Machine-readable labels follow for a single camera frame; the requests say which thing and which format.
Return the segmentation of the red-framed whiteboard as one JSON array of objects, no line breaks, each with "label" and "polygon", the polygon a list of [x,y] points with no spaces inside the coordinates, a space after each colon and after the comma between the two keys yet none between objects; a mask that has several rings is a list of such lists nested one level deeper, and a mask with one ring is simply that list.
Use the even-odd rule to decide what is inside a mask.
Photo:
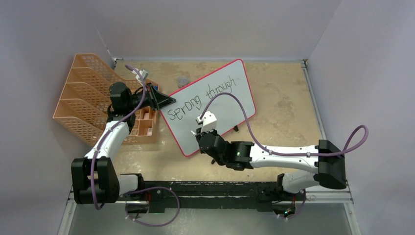
[{"label": "red-framed whiteboard", "polygon": [[181,153],[189,157],[199,150],[191,133],[199,125],[196,117],[204,109],[217,118],[217,132],[223,135],[256,113],[244,63],[236,59],[170,94],[176,103],[161,109]]}]

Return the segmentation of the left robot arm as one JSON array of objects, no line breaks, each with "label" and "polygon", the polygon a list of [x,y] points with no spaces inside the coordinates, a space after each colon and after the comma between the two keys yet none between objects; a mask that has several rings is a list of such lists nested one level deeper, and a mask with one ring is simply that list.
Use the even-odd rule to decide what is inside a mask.
[{"label": "left robot arm", "polygon": [[117,175],[113,159],[130,135],[136,122],[135,112],[149,107],[153,111],[176,103],[176,99],[159,92],[151,83],[135,93],[123,82],[109,87],[111,104],[107,109],[105,130],[95,146],[71,163],[74,200],[77,204],[94,204],[99,210],[128,194],[140,200],[146,194],[141,174]]}]

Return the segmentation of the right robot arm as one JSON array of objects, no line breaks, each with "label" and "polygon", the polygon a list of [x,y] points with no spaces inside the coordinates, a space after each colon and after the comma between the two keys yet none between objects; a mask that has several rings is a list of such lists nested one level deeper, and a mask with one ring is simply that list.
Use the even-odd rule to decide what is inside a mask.
[{"label": "right robot arm", "polygon": [[294,173],[280,174],[275,185],[276,196],[287,199],[303,189],[320,185],[328,189],[346,188],[345,156],[328,140],[317,145],[301,147],[303,153],[294,156],[297,147],[266,146],[249,141],[224,140],[216,130],[195,133],[202,154],[207,154],[221,166],[243,171],[261,167],[296,169]]}]

